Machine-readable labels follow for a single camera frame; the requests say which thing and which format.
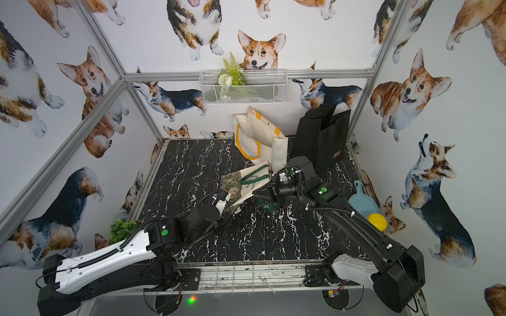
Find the artificial fern and white flower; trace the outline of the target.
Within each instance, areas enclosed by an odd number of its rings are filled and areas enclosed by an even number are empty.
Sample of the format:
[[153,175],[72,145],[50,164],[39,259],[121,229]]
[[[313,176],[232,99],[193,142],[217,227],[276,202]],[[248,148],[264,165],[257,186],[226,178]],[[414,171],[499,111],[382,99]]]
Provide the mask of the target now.
[[223,62],[224,68],[217,78],[217,85],[220,89],[220,100],[232,102],[246,97],[246,82],[243,76],[244,69],[237,63],[232,53],[229,54],[229,59],[224,58]]

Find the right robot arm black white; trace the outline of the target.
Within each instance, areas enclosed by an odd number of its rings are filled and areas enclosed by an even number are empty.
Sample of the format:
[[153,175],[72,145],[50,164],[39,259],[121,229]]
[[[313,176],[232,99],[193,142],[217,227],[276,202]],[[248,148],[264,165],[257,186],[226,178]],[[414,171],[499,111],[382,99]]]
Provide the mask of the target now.
[[329,183],[320,180],[307,157],[291,159],[253,196],[264,208],[283,206],[295,198],[307,211],[320,214],[338,226],[361,250],[366,259],[347,254],[324,261],[329,284],[350,280],[371,288],[392,311],[400,313],[425,284],[424,258],[415,246],[404,247],[377,229]]

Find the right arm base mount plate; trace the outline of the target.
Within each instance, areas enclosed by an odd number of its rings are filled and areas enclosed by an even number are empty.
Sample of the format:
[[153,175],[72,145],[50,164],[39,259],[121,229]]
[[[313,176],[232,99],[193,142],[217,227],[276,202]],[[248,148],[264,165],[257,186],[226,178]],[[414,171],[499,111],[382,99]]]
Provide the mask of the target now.
[[359,286],[358,283],[351,280],[340,279],[333,270],[326,265],[306,265],[304,267],[303,285],[309,288]]

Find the cream tote bag green handles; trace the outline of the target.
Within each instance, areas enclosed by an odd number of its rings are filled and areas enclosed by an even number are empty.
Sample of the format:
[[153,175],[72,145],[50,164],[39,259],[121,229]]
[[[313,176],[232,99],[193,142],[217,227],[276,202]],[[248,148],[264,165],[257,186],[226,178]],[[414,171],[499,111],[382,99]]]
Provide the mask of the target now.
[[271,169],[267,161],[221,176],[220,189],[230,195],[225,214],[240,212],[241,205],[253,197],[255,190],[269,183],[270,179]]

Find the black canvas tote bag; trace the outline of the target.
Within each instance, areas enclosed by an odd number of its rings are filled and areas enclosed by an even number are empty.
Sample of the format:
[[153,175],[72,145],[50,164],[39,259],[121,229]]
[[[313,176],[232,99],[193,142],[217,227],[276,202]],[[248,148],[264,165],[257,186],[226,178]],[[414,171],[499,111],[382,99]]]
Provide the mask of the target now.
[[329,103],[311,109],[299,121],[290,158],[305,156],[324,176],[341,159],[348,137],[351,110],[336,113]]

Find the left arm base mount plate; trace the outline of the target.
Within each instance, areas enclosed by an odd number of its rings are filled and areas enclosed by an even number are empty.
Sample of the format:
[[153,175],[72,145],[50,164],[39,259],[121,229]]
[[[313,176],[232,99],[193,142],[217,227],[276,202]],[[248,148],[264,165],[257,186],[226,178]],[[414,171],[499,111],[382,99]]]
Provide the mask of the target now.
[[170,272],[159,284],[160,291],[197,290],[200,284],[201,269],[183,269]]

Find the light blue dustpan scoop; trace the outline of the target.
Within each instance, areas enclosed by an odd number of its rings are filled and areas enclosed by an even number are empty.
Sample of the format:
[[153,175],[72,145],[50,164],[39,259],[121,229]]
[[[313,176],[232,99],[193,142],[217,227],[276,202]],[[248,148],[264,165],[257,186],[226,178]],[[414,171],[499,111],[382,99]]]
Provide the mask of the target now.
[[372,214],[379,214],[379,207],[377,203],[367,194],[364,193],[364,187],[361,180],[354,181],[356,193],[349,199],[349,204],[361,214],[364,218],[368,218]]

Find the potted green plant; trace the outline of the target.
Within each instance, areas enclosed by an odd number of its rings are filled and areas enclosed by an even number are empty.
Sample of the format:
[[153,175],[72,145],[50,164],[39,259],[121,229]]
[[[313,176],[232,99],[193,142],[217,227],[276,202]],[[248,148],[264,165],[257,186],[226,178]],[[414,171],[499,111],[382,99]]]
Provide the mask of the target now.
[[137,228],[138,223],[136,221],[116,220],[109,228],[109,245],[130,237]]

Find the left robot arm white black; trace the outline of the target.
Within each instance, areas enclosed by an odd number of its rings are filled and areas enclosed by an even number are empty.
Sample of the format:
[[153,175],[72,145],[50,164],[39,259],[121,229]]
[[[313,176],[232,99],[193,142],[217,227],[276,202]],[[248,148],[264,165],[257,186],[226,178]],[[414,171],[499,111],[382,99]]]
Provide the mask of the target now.
[[159,292],[183,285],[171,252],[217,229],[226,201],[198,205],[173,217],[144,222],[125,240],[87,255],[46,260],[37,306],[40,315],[66,315],[98,296],[139,286]]

